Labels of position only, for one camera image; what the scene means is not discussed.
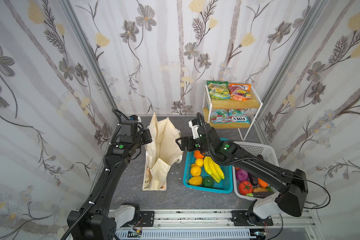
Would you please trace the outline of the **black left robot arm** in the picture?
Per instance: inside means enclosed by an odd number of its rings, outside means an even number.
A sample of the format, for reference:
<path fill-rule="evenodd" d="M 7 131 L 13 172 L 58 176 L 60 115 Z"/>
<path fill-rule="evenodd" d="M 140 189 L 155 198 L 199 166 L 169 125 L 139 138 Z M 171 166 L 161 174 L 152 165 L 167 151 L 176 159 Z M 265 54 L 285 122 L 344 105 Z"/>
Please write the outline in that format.
<path fill-rule="evenodd" d="M 104 169 L 80 209 L 71 211 L 69 228 L 61 237 L 66 240 L 112 240 L 116 231 L 126 223 L 139 221 L 139 204 L 124 203 L 109 216 L 111 201 L 117 185 L 134 155 L 141 153 L 144 145 L 152 143 L 152 136 L 136 115 L 127 117 L 117 109 L 112 112 L 118 119 L 116 132 L 102 158 Z"/>

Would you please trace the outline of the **cream floral tote bag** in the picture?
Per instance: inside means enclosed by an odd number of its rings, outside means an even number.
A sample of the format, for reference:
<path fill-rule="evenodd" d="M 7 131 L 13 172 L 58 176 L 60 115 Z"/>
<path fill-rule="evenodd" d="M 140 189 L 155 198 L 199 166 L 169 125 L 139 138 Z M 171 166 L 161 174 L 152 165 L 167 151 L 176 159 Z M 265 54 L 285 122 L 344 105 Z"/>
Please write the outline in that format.
<path fill-rule="evenodd" d="M 143 181 L 143 191 L 165 191 L 167 176 L 173 164 L 179 164 L 183 159 L 176 139 L 181 137 L 181 131 L 176 129 L 169 118 L 159 121 L 153 115 L 148 126 L 152 142 L 145 145 L 146 161 Z"/>

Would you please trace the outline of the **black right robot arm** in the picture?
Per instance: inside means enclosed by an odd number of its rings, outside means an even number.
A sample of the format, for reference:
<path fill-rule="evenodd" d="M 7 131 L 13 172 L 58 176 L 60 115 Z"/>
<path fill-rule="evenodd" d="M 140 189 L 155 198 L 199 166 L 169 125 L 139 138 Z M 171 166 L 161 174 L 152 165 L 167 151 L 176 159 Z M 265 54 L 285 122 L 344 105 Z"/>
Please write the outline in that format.
<path fill-rule="evenodd" d="M 309 193 L 306 173 L 270 164 L 249 153 L 231 141 L 222 141 L 215 128 L 204 120 L 201 113 L 190 121 L 192 136 L 176 139 L 181 151 L 200 151 L 219 166 L 233 166 L 254 174 L 275 188 L 276 192 L 262 200 L 255 200 L 248 209 L 249 215 L 265 219 L 271 215 L 285 213 L 300 217 Z"/>

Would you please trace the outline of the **yellow orange fruit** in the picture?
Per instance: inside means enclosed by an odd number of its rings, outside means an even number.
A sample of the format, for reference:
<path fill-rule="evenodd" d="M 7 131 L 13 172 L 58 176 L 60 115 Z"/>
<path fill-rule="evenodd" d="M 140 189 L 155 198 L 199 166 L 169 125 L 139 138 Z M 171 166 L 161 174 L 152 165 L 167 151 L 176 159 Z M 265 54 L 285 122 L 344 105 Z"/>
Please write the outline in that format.
<path fill-rule="evenodd" d="M 191 166 L 190 174 L 192 175 L 192 177 L 198 177 L 201 175 L 201 173 L 202 173 L 201 167 L 199 167 L 197 165 Z"/>

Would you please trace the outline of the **yellow banana bunch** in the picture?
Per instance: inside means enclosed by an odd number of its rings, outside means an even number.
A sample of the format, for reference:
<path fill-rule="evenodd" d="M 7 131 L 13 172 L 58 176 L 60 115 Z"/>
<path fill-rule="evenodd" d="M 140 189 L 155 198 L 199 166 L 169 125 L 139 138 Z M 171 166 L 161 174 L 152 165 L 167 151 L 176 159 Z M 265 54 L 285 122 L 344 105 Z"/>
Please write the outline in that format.
<path fill-rule="evenodd" d="M 225 179 L 225 174 L 221 167 L 216 164 L 211 157 L 204 158 L 204 169 L 208 175 L 210 175 L 215 182 L 220 183 L 221 180 Z"/>

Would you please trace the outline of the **orange snack bag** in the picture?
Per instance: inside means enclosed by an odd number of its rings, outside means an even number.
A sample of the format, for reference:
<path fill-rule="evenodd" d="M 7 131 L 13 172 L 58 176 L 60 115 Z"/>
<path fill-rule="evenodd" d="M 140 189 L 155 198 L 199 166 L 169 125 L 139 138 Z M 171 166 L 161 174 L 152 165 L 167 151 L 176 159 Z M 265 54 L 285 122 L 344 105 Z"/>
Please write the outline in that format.
<path fill-rule="evenodd" d="M 229 91 L 231 100 L 234 101 L 248 101 L 252 99 L 252 95 L 250 93 L 251 91 L 251 85 L 246 84 L 229 84 Z"/>

